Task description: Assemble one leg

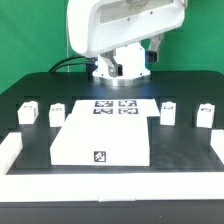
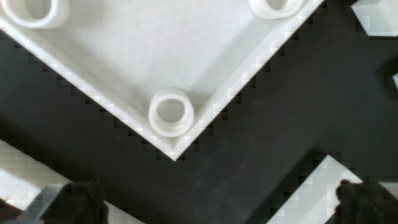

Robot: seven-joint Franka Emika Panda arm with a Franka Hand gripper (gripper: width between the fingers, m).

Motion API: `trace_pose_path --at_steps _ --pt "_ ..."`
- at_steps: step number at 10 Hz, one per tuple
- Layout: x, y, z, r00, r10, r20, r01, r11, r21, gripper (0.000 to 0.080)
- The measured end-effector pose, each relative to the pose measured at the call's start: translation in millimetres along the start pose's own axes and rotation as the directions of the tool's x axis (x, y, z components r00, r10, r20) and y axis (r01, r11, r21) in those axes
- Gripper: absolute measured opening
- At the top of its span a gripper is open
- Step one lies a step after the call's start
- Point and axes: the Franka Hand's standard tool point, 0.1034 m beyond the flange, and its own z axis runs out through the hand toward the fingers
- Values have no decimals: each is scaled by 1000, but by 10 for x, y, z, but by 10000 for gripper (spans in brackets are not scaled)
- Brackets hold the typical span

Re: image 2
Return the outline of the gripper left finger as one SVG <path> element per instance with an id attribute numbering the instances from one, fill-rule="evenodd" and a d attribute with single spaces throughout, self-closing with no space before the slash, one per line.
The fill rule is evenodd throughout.
<path id="1" fill-rule="evenodd" d="M 48 185 L 16 218 L 17 224 L 108 224 L 97 181 Z"/>

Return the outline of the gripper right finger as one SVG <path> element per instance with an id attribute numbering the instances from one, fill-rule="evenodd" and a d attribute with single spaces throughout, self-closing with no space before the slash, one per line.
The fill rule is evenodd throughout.
<path id="1" fill-rule="evenodd" d="M 326 224 L 398 224 L 398 198 L 376 182 L 341 181 Z"/>

